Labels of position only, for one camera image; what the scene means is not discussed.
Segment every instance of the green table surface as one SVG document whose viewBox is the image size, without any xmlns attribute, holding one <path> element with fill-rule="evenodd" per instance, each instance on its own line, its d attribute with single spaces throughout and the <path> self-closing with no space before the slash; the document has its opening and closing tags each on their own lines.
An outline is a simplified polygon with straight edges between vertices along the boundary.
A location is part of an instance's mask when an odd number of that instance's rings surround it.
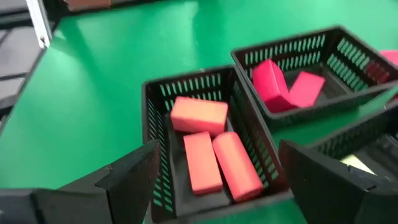
<svg viewBox="0 0 398 224">
<path fill-rule="evenodd" d="M 177 0 L 69 17 L 0 138 L 0 187 L 59 188 L 142 144 L 144 81 L 232 63 L 236 47 L 341 24 L 398 49 L 396 0 Z M 348 113 L 273 133 L 305 144 Z M 293 200 L 208 223 L 305 223 Z"/>
</svg>

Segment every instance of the foam block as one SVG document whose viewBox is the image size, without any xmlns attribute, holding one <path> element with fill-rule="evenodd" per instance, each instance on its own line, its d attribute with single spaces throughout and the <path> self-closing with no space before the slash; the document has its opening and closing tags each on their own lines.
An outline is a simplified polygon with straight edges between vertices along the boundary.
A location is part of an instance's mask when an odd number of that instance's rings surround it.
<svg viewBox="0 0 398 224">
<path fill-rule="evenodd" d="M 171 111 L 171 119 L 177 131 L 209 132 L 216 136 L 224 132 L 227 112 L 228 105 L 223 102 L 178 96 Z"/>
<path fill-rule="evenodd" d="M 189 176 L 195 195 L 219 192 L 223 188 L 210 134 L 198 133 L 184 136 Z"/>
<path fill-rule="evenodd" d="M 290 89 L 290 102 L 298 108 L 313 106 L 321 92 L 325 78 L 307 72 L 300 72 Z"/>
<path fill-rule="evenodd" d="M 253 85 L 270 112 L 292 108 L 284 74 L 271 59 L 263 61 L 253 70 Z"/>
<path fill-rule="evenodd" d="M 382 50 L 380 53 L 394 65 L 398 65 L 398 50 Z"/>
<path fill-rule="evenodd" d="M 262 182 L 236 133 L 227 132 L 217 136 L 213 140 L 213 149 L 236 202 L 250 200 L 264 190 Z"/>
</svg>

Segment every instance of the pink foam block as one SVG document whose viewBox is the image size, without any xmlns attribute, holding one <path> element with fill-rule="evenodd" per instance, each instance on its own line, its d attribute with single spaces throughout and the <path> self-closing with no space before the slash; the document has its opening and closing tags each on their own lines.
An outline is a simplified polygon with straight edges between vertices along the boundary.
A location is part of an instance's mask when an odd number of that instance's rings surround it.
<svg viewBox="0 0 398 224">
<path fill-rule="evenodd" d="M 262 182 L 236 133 L 217 136 L 213 149 L 235 201 L 252 199 L 263 191 Z"/>
<path fill-rule="evenodd" d="M 177 131 L 209 132 L 216 136 L 224 132 L 227 112 L 228 105 L 223 102 L 178 96 L 172 108 L 171 119 Z"/>
<path fill-rule="evenodd" d="M 209 133 L 184 136 L 189 176 L 195 195 L 218 192 L 223 187 Z"/>
<path fill-rule="evenodd" d="M 398 50 L 382 50 L 380 53 L 394 65 L 398 65 Z"/>
<path fill-rule="evenodd" d="M 284 74 L 271 59 L 263 61 L 253 70 L 253 85 L 272 113 L 292 108 Z"/>
<path fill-rule="evenodd" d="M 321 92 L 325 78 L 307 72 L 300 72 L 290 89 L 290 102 L 299 108 L 313 106 Z"/>
</svg>

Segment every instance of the basket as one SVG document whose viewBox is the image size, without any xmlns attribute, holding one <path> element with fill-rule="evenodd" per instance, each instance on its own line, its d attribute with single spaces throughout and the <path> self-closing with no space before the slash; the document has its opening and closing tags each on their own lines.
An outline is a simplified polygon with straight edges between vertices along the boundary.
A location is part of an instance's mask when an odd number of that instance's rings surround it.
<svg viewBox="0 0 398 224">
<path fill-rule="evenodd" d="M 355 108 L 380 93 L 371 86 L 398 79 L 393 64 L 342 27 L 237 49 L 231 55 L 271 131 Z M 284 72 L 289 88 L 301 71 L 325 78 L 315 106 L 277 114 L 266 108 L 252 84 L 252 71 L 269 58 Z"/>
<path fill-rule="evenodd" d="M 398 102 L 306 148 L 281 141 L 279 158 L 308 224 L 396 223 L 397 133 Z M 375 175 L 340 162 L 353 153 Z"/>
<path fill-rule="evenodd" d="M 143 85 L 142 95 L 144 142 L 158 139 L 161 151 L 160 169 L 146 223 L 206 219 L 291 197 L 271 134 L 234 66 L 150 81 Z M 202 197 L 193 195 L 183 134 L 174 131 L 169 115 L 177 96 L 227 102 L 227 131 L 239 134 L 265 186 L 260 197 L 235 204 L 224 177 L 222 192 Z"/>
</svg>

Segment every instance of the black mesh basket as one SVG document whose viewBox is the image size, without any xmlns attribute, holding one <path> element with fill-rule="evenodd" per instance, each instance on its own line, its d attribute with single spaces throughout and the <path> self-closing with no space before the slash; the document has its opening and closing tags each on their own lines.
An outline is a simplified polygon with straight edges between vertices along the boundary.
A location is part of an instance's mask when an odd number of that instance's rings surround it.
<svg viewBox="0 0 398 224">
<path fill-rule="evenodd" d="M 397 223 L 398 103 L 304 148 L 281 141 L 279 159 L 308 224 Z M 372 173 L 340 159 L 355 154 Z"/>
<path fill-rule="evenodd" d="M 237 49 L 231 55 L 271 131 L 357 107 L 386 87 L 371 86 L 398 79 L 393 64 L 341 27 Z M 269 58 L 284 72 L 289 88 L 301 71 L 325 78 L 315 106 L 283 113 L 266 108 L 252 84 L 252 71 Z"/>
<path fill-rule="evenodd" d="M 146 223 L 163 223 L 167 220 L 178 223 L 181 220 L 191 222 L 291 197 L 271 134 L 248 91 L 247 86 L 243 84 L 242 76 L 233 66 L 162 78 L 144 84 L 144 142 L 158 139 L 161 149 L 160 171 Z M 265 186 L 265 191 L 259 198 L 235 204 L 224 177 L 222 192 L 202 197 L 193 195 L 183 146 L 183 133 L 174 131 L 170 122 L 170 110 L 177 96 L 228 103 L 226 129 L 239 134 Z"/>
</svg>

